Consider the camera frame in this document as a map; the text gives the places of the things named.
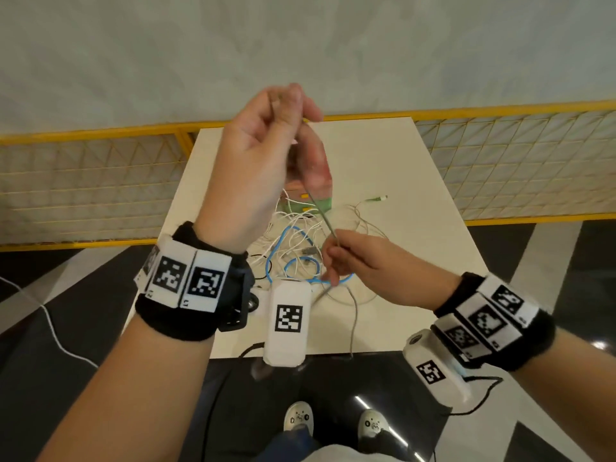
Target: white marker tag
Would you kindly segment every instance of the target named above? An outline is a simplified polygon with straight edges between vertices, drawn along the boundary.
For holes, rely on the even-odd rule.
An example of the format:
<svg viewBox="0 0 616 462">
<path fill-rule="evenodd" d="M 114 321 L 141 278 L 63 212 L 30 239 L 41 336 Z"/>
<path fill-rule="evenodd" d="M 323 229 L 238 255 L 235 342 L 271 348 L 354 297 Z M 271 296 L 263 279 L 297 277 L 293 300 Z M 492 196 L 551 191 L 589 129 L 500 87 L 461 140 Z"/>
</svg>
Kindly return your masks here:
<svg viewBox="0 0 616 462">
<path fill-rule="evenodd" d="M 520 297 L 495 275 L 488 274 L 477 291 L 491 300 L 523 328 L 527 328 L 539 312 L 539 307 L 535 303 Z"/>
<path fill-rule="evenodd" d="M 180 308 L 210 313 L 216 311 L 230 264 L 231 256 L 197 251 Z"/>
<path fill-rule="evenodd" d="M 177 308 L 195 258 L 196 248 L 163 237 L 158 242 L 160 254 L 145 296 L 157 303 Z"/>
<path fill-rule="evenodd" d="M 462 315 L 469 324 L 479 332 L 495 349 L 501 350 L 513 341 L 522 337 L 520 331 L 504 318 L 497 307 L 489 300 L 476 293 L 460 306 L 456 311 Z"/>
<path fill-rule="evenodd" d="M 137 275 L 135 276 L 135 284 L 137 284 L 137 290 L 139 290 L 139 293 L 143 293 L 148 285 L 150 275 L 156 262 L 158 261 L 158 253 L 160 253 L 160 249 L 157 245 L 154 245 L 147 259 L 143 263 L 143 266 L 139 269 L 139 272 L 137 272 Z"/>
<path fill-rule="evenodd" d="M 466 357 L 473 359 L 492 354 L 492 351 L 481 343 L 476 334 L 464 326 L 453 313 L 449 313 L 437 319 L 434 325 L 446 335 Z"/>
</svg>

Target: qr code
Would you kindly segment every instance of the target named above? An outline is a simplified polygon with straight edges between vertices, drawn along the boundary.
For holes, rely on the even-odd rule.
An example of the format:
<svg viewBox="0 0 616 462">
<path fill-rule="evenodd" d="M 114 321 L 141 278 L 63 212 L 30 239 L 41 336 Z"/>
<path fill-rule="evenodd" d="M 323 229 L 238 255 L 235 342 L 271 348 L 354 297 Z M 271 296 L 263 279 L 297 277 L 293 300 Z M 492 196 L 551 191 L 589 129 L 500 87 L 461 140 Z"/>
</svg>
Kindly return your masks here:
<svg viewBox="0 0 616 462">
<path fill-rule="evenodd" d="M 158 256 L 158 253 L 160 253 L 160 249 L 158 246 L 154 245 L 154 248 L 152 248 L 152 251 L 150 251 L 150 254 L 148 255 L 148 259 L 146 259 L 143 264 L 143 272 L 145 272 L 146 275 L 150 275 L 150 271 L 152 270 L 152 267 L 154 267 L 154 262 L 156 261 L 156 256 Z"/>
<path fill-rule="evenodd" d="M 177 293 L 185 271 L 186 264 L 162 256 L 152 283 L 170 290 L 173 293 Z"/>
<path fill-rule="evenodd" d="M 492 299 L 512 315 L 515 315 L 524 304 L 524 300 L 504 285 L 496 289 L 496 292 L 492 294 Z"/>
<path fill-rule="evenodd" d="M 449 337 L 454 344 L 460 349 L 467 349 L 478 345 L 478 341 L 462 326 L 455 326 L 454 328 L 445 331 L 447 337 Z"/>
<path fill-rule="evenodd" d="M 417 366 L 417 370 L 428 384 L 434 384 L 445 379 L 443 372 L 432 360 Z"/>
<path fill-rule="evenodd" d="M 196 267 L 190 278 L 188 292 L 190 295 L 217 298 L 225 273 L 207 267 Z"/>
<path fill-rule="evenodd" d="M 301 306 L 278 305 L 276 310 L 276 324 L 273 330 L 278 332 L 301 332 L 301 327 Z"/>
<path fill-rule="evenodd" d="M 504 328 L 507 323 L 489 305 L 484 305 L 468 317 L 473 326 L 489 338 Z"/>
</svg>

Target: shoe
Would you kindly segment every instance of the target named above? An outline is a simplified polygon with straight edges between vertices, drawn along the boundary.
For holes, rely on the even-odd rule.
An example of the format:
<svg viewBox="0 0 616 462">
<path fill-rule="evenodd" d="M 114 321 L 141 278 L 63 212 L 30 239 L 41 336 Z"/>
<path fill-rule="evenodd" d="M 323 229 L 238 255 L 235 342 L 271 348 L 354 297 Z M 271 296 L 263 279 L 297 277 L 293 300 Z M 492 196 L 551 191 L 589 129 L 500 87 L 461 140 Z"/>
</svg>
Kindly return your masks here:
<svg viewBox="0 0 616 462">
<path fill-rule="evenodd" d="M 310 436 L 314 431 L 314 420 L 312 418 L 312 409 L 306 402 L 296 402 L 287 409 L 285 413 L 284 431 L 292 431 L 298 426 L 306 426 Z"/>
<path fill-rule="evenodd" d="M 387 423 L 383 414 L 372 409 L 364 410 L 361 417 L 359 417 L 357 437 L 359 439 L 365 437 L 374 438 L 383 429 L 389 430 L 389 423 Z"/>
</svg>

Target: gray wall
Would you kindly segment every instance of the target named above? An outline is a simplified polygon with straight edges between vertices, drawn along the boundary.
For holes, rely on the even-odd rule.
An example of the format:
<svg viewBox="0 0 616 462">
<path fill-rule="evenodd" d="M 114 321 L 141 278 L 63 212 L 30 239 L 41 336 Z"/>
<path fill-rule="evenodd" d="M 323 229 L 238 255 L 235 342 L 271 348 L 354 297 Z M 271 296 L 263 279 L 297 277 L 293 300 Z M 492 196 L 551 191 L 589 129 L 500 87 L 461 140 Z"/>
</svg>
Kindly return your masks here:
<svg viewBox="0 0 616 462">
<path fill-rule="evenodd" d="M 0 0 L 0 133 L 616 97 L 616 0 Z"/>
</svg>

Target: white cable on floor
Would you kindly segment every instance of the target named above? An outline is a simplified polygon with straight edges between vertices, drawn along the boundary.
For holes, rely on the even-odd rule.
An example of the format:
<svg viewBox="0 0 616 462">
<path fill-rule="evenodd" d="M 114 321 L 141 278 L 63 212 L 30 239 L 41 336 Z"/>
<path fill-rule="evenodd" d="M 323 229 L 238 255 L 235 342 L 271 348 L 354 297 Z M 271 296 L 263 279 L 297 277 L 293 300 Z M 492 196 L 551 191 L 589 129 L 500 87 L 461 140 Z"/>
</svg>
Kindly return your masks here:
<svg viewBox="0 0 616 462">
<path fill-rule="evenodd" d="M 90 359 L 88 359 L 86 357 L 81 357 L 80 355 L 76 355 L 76 354 L 74 354 L 72 352 L 69 352 L 67 349 L 65 349 L 62 346 L 62 344 L 60 343 L 60 340 L 58 339 L 58 336 L 56 335 L 56 329 L 54 328 L 54 324 L 51 322 L 51 316 L 49 315 L 49 310 L 47 309 L 47 307 L 44 304 L 39 302 L 36 298 L 34 298 L 32 295 L 30 295 L 25 290 L 23 290 L 16 283 L 11 282 L 10 280 L 6 280 L 4 277 L 0 277 L 0 280 L 3 281 L 3 282 L 6 282 L 9 285 L 12 285 L 13 287 L 15 287 L 19 291 L 19 293 L 21 293 L 28 300 L 30 300 L 31 302 L 34 302 L 36 305 L 38 305 L 39 308 L 42 308 L 42 310 L 45 311 L 45 316 L 47 317 L 47 322 L 49 323 L 49 329 L 51 329 L 51 334 L 54 337 L 54 341 L 56 341 L 56 344 L 58 345 L 58 348 L 61 351 L 63 351 L 64 353 L 66 353 L 66 355 L 68 355 L 70 357 L 77 358 L 79 360 L 83 360 L 84 362 L 89 363 L 90 365 L 92 365 L 93 367 L 95 367 L 98 370 L 98 365 L 96 363 L 94 363 L 92 360 L 90 360 Z"/>
</svg>

